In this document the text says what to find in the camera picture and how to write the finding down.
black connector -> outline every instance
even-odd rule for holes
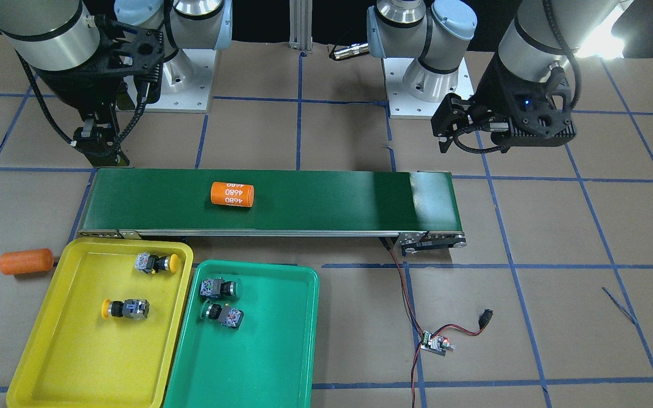
[[[493,311],[487,308],[482,312],[482,315],[480,315],[480,318],[477,320],[477,325],[480,327],[480,330],[484,329],[485,326],[490,323],[491,318],[493,318]]]

white mounting plate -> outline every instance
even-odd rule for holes
[[[145,112],[181,112],[206,113],[210,104],[210,91],[213,85],[216,51],[212,49],[182,49],[193,62],[195,76],[174,93],[165,93],[165,87],[160,94],[160,100],[145,106]],[[133,86],[133,77],[125,78],[128,84],[128,94],[135,100],[137,93]]]
[[[387,97],[389,100],[389,116],[394,119],[430,119],[437,111],[440,103],[427,103],[418,100],[407,90],[407,86],[402,83],[402,77],[405,75],[407,67],[414,58],[384,58],[384,85],[387,88]],[[465,59],[460,62],[458,68],[459,80],[458,86],[453,93],[460,95],[463,99],[468,99],[473,95],[472,82],[467,72]]]

yellow tray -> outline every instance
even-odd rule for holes
[[[138,253],[176,253],[183,271],[145,274]],[[7,405],[157,408],[171,369],[193,252],[182,243],[82,238],[62,253]],[[147,299],[145,320],[100,315],[104,299]]]

tray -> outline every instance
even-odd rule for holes
[[[144,274],[138,253],[176,253],[183,271]],[[163,402],[188,292],[192,250],[182,243],[82,238],[62,253],[7,393],[10,408]],[[100,315],[104,299],[147,299],[146,320]]]
[[[238,330],[203,320],[200,283],[235,281]],[[308,408],[319,277],[300,266],[209,260],[195,271],[165,408]]]

electronic component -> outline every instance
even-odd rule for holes
[[[160,271],[170,271],[174,274],[181,267],[181,260],[176,254],[161,257],[143,252],[138,253],[138,257],[135,259],[135,269],[146,274],[156,274]]]
[[[234,330],[237,330],[241,325],[243,316],[243,310],[229,307],[228,304],[225,304],[223,307],[219,304],[208,304],[206,310],[201,312],[201,317],[218,320],[221,325]]]
[[[224,282],[223,278],[203,279],[200,283],[200,295],[205,299],[221,299],[224,296],[236,296],[236,282]]]
[[[446,351],[453,351],[455,346],[450,344],[450,340],[441,335],[435,335],[430,331],[422,331],[422,341],[419,344],[420,348],[427,350],[430,353],[440,354],[444,356]]]
[[[105,299],[104,302],[102,302],[100,314],[102,315],[102,318],[112,316],[143,320],[144,318],[147,318],[149,311],[150,302],[145,299],[127,299],[124,302]]]

